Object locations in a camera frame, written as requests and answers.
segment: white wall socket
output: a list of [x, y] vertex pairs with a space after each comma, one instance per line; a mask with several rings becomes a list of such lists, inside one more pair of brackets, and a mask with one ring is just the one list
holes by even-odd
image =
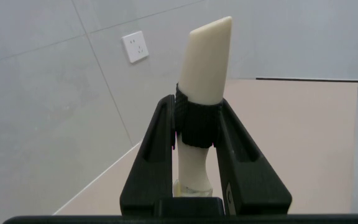
[[128, 59], [131, 63], [137, 62], [138, 60], [149, 55], [142, 31], [122, 37], [122, 43], [124, 43]]

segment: beige tabletop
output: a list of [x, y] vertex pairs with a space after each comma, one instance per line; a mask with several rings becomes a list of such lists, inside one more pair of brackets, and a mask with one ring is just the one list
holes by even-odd
[[[292, 194], [289, 213], [349, 213], [356, 83], [228, 80], [224, 97]], [[119, 196], [140, 144], [56, 212], [119, 215]], [[173, 152], [173, 179], [177, 151]], [[216, 152], [207, 158], [222, 197]]]

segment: black velcro strap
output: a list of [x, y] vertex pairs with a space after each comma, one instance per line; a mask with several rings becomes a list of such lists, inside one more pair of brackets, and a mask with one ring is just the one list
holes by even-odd
[[188, 101], [178, 88], [175, 98], [175, 128], [183, 143], [209, 148], [218, 137], [218, 119], [222, 103], [200, 105]]

